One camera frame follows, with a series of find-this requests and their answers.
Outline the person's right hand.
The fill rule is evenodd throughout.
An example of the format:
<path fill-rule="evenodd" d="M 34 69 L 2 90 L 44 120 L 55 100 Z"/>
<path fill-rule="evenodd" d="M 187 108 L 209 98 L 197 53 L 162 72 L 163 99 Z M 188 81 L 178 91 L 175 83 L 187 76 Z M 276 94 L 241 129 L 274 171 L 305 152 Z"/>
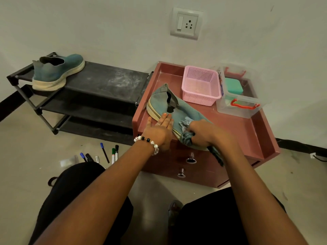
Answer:
<path fill-rule="evenodd" d="M 205 120 L 193 122 L 201 122 L 202 147 L 213 146 L 224 152 L 237 145 L 237 141 L 222 128 Z"/>

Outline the person's left forearm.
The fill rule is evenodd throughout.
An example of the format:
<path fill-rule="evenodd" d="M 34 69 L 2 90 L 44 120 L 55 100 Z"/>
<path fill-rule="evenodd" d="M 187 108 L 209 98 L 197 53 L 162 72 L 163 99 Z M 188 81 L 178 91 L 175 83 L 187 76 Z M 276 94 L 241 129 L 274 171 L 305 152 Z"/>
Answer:
<path fill-rule="evenodd" d="M 83 190 L 34 245 L 103 245 L 138 174 L 159 145 L 138 140 Z"/>

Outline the blue grey cleaning cloth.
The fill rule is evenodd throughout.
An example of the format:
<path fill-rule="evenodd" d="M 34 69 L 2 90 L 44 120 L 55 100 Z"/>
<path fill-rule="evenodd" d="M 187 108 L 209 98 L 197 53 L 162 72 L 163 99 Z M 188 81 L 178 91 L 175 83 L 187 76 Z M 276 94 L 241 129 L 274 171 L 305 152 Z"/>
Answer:
<path fill-rule="evenodd" d="M 186 116 L 184 118 L 184 120 L 179 122 L 179 126 L 181 127 L 181 130 L 182 130 L 182 134 L 179 139 L 180 142 L 182 144 L 186 145 L 187 147 L 190 147 L 193 149 L 197 149 L 197 150 L 201 150 L 201 151 L 209 151 L 215 157 L 215 159 L 218 161 L 219 165 L 223 167 L 224 166 L 223 159 L 215 147 L 213 147 L 213 146 L 201 147 L 201 146 L 193 144 L 192 138 L 195 136 L 195 133 L 187 131 L 191 122 L 193 122 L 193 119 L 191 119 L 188 116 Z"/>

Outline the clear plastic packet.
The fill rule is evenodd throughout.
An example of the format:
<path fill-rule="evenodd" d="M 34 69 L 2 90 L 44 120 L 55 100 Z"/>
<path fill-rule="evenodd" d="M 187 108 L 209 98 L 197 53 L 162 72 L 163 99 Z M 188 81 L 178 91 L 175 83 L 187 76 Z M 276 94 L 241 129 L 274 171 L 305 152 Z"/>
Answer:
<path fill-rule="evenodd" d="M 68 158 L 68 159 L 64 159 L 64 160 L 61 160 L 60 162 L 60 166 L 62 168 L 69 168 L 75 164 L 78 164 L 79 163 L 79 160 L 78 160 L 78 157 L 76 155 Z"/>

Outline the person's left hand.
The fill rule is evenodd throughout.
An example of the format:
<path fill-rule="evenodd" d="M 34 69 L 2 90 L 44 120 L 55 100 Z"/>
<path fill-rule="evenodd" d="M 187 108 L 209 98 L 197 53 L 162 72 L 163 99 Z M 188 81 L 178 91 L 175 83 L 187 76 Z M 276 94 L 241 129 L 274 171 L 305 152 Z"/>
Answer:
<path fill-rule="evenodd" d="M 154 144 L 158 145 L 159 151 L 167 151 L 170 149 L 170 143 L 173 138 L 173 129 L 167 129 L 161 126 L 161 117 L 156 124 L 152 123 L 151 127 L 145 127 L 142 137 L 145 140 L 150 139 Z"/>

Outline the person's right leg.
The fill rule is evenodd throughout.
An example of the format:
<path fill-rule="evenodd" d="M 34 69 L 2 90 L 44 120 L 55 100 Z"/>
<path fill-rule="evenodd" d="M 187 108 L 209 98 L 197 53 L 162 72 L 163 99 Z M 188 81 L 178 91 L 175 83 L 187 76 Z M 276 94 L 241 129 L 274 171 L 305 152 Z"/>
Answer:
<path fill-rule="evenodd" d="M 184 205 L 170 234 L 171 245 L 250 245 L 231 187 Z"/>

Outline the person's leg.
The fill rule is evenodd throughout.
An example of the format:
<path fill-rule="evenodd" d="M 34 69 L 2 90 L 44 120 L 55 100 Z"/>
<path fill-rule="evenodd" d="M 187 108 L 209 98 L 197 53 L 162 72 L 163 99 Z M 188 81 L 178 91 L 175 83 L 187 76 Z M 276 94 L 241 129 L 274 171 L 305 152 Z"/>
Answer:
<path fill-rule="evenodd" d="M 105 168 L 96 162 L 83 162 L 64 170 L 56 178 L 49 195 L 40 208 L 28 245 L 33 245 L 62 210 L 104 171 Z M 132 216 L 133 205 L 127 197 L 103 245 L 120 245 L 121 237 L 127 231 Z"/>
<path fill-rule="evenodd" d="M 171 245 L 250 245 L 231 187 L 184 205 L 170 234 Z"/>

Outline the clear container with red clips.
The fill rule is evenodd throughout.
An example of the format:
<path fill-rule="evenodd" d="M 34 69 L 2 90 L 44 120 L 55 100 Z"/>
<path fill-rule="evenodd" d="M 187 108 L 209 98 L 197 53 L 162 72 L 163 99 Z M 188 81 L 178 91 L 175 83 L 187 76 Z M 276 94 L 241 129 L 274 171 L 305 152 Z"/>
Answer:
<path fill-rule="evenodd" d="M 249 119 L 264 107 L 266 101 L 263 94 L 256 91 L 261 85 L 256 71 L 234 64 L 222 64 L 217 71 L 220 72 L 222 90 L 222 98 L 216 102 L 218 112 Z M 238 79 L 243 87 L 243 95 L 229 93 L 225 78 Z"/>

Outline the black shoe rack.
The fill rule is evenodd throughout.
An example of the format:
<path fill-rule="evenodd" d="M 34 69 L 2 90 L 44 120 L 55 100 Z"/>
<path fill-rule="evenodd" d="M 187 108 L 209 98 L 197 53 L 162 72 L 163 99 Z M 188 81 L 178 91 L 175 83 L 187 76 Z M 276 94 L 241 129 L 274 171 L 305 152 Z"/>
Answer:
<path fill-rule="evenodd" d="M 51 132 L 67 132 L 131 145 L 132 119 L 153 73 L 144 73 L 86 61 L 84 69 L 67 78 L 66 85 L 33 104 L 18 86 L 32 82 L 33 64 L 7 76 L 10 84 L 29 103 Z"/>

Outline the blue slip-on shoe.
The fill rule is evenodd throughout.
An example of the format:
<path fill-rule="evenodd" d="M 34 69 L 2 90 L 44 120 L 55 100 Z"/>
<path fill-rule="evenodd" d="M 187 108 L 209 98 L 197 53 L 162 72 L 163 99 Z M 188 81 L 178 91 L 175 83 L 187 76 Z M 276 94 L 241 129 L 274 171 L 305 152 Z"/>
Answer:
<path fill-rule="evenodd" d="M 85 60 L 79 54 L 62 56 L 44 56 L 32 61 L 34 75 L 32 88 L 38 91 L 56 91 L 66 84 L 66 78 L 82 71 Z"/>
<path fill-rule="evenodd" d="M 173 134 L 178 140 L 182 134 L 179 122 L 184 120 L 186 116 L 194 121 L 202 119 L 209 121 L 199 111 L 191 107 L 182 99 L 176 97 L 166 83 L 154 91 L 150 96 L 146 105 L 146 110 L 155 120 L 159 120 L 161 115 L 164 113 L 171 114 L 174 119 Z"/>

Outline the teal plastic box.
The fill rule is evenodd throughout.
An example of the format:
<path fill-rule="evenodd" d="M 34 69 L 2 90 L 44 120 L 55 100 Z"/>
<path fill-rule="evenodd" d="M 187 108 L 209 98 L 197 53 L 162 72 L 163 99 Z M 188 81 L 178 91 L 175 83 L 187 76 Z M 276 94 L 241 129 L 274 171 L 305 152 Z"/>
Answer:
<path fill-rule="evenodd" d="M 243 87 L 238 79 L 225 78 L 225 84 L 229 93 L 243 95 Z"/>

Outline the maroon drawer cabinet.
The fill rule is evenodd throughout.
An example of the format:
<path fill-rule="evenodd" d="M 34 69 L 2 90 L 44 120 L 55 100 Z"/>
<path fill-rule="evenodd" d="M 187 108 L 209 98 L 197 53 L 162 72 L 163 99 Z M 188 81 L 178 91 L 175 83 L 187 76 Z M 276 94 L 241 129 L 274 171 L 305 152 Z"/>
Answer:
<path fill-rule="evenodd" d="M 141 135 L 146 127 L 149 117 L 146 104 L 155 90 L 167 83 L 170 90 L 177 97 L 182 98 L 184 68 L 185 66 L 166 62 L 157 64 L 133 116 L 134 137 Z M 216 104 L 207 107 L 190 103 L 190 106 L 201 112 L 216 126 L 231 133 L 238 140 L 245 157 L 253 168 L 280 154 L 279 146 L 263 110 L 247 119 L 219 113 Z M 194 158 L 197 163 L 188 164 L 187 158 Z M 179 168 L 184 168 L 185 178 L 178 177 Z M 175 136 L 170 143 L 170 149 L 151 156 L 142 171 L 213 188 L 221 188 L 229 183 L 225 167 L 220 166 L 210 152 L 186 147 Z"/>

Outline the person's foot in sandal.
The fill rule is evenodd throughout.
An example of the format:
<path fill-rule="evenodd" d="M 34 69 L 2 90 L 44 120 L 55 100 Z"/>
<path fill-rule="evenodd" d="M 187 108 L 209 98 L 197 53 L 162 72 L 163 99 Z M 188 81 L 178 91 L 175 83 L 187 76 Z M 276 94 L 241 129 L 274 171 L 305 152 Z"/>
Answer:
<path fill-rule="evenodd" d="M 167 212 L 167 224 L 168 228 L 171 228 L 175 225 L 176 219 L 183 208 L 183 203 L 179 200 L 173 200 L 168 208 Z"/>

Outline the person's right forearm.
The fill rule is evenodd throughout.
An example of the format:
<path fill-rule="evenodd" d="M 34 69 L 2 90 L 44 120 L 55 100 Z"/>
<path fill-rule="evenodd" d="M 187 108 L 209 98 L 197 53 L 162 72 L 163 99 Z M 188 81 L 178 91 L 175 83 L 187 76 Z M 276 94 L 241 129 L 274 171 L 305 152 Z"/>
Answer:
<path fill-rule="evenodd" d="M 308 245 L 249 164 L 238 142 L 221 154 L 249 244 Z"/>

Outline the white wall socket with switch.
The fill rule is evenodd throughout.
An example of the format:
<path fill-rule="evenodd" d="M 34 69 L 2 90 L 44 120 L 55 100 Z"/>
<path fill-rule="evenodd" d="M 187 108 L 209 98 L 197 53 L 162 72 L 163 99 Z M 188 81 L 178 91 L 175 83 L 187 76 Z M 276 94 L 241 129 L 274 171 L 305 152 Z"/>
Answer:
<path fill-rule="evenodd" d="M 170 35 L 198 40 L 203 21 L 203 12 L 174 7 Z"/>

